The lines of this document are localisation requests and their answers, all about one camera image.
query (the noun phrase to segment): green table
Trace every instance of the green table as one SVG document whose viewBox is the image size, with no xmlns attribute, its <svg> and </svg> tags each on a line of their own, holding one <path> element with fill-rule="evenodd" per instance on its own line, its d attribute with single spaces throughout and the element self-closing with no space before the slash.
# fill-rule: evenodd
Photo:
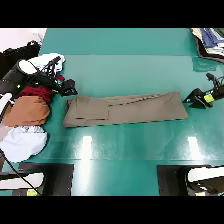
<svg viewBox="0 0 224 224">
<path fill-rule="evenodd" d="M 197 58 L 189 29 L 48 29 L 40 55 L 50 52 L 65 55 L 66 79 L 92 97 L 176 90 L 184 99 L 212 87 L 206 72 L 224 71 Z M 185 120 L 64 128 L 68 98 L 54 98 L 48 144 L 28 161 L 74 163 L 72 195 L 158 195 L 158 164 L 224 164 L 222 100 L 209 110 L 185 105 Z"/>
</svg>

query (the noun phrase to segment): yellow label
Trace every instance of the yellow label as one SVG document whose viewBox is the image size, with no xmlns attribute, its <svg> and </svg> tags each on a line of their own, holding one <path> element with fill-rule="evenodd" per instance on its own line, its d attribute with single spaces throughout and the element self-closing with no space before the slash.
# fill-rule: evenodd
<svg viewBox="0 0 224 224">
<path fill-rule="evenodd" d="M 205 192 L 195 193 L 196 196 L 205 196 Z"/>
<path fill-rule="evenodd" d="M 204 99 L 206 100 L 207 103 L 211 103 L 211 102 L 215 101 L 212 94 L 205 95 Z"/>
<path fill-rule="evenodd" d="M 34 189 L 28 189 L 27 196 L 37 196 L 37 192 Z"/>
</svg>

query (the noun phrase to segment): teal tabletop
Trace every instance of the teal tabletop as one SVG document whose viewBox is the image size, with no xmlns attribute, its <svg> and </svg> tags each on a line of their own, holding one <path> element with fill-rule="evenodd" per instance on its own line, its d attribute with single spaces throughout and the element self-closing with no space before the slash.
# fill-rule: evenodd
<svg viewBox="0 0 224 224">
<path fill-rule="evenodd" d="M 212 88 L 224 66 L 197 57 L 189 29 L 48 29 L 40 55 L 65 56 L 66 79 L 79 95 L 128 96 Z M 189 108 L 189 118 L 64 128 L 65 103 L 54 97 L 44 129 L 48 143 L 28 162 L 74 164 L 72 195 L 159 195 L 158 164 L 224 163 L 224 104 Z"/>
</svg>

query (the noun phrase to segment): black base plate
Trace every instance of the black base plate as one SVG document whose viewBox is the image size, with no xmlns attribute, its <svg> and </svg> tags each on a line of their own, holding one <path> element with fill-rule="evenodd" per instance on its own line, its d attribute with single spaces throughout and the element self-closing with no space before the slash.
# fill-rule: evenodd
<svg viewBox="0 0 224 224">
<path fill-rule="evenodd" d="M 157 176 L 160 196 L 188 196 L 189 189 L 180 184 L 180 168 L 211 167 L 210 165 L 157 165 Z"/>
<path fill-rule="evenodd" d="M 37 166 L 46 172 L 46 181 L 37 190 L 46 196 L 70 196 L 74 164 L 26 163 L 21 162 L 19 169 L 27 170 Z M 13 196 L 27 196 L 27 189 L 13 190 Z"/>
</svg>

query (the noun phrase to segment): blue garment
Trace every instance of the blue garment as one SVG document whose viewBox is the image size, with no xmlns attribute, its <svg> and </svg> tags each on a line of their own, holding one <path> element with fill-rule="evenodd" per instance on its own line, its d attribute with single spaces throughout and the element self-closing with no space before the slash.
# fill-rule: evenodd
<svg viewBox="0 0 224 224">
<path fill-rule="evenodd" d="M 209 37 L 207 32 L 205 32 L 204 28 L 200 28 L 203 44 L 206 48 L 211 48 L 217 46 L 217 44 L 213 43 L 212 39 Z"/>
<path fill-rule="evenodd" d="M 212 40 L 214 44 L 217 43 L 224 43 L 224 40 L 218 40 L 214 33 L 211 31 L 210 28 L 205 28 L 206 33 L 208 34 L 209 38 Z"/>
</svg>

